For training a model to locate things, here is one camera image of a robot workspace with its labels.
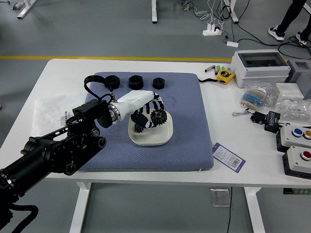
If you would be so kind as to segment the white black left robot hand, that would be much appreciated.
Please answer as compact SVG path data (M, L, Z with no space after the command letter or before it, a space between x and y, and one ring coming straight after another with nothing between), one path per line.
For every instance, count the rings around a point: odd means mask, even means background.
M113 124L123 121L126 115L131 115L131 120L144 129L156 127L143 113L143 107L146 106L146 113L150 114L149 103L154 104L155 109L158 105L164 109L164 104L160 95L154 91L132 90L120 99L109 104L109 111Z

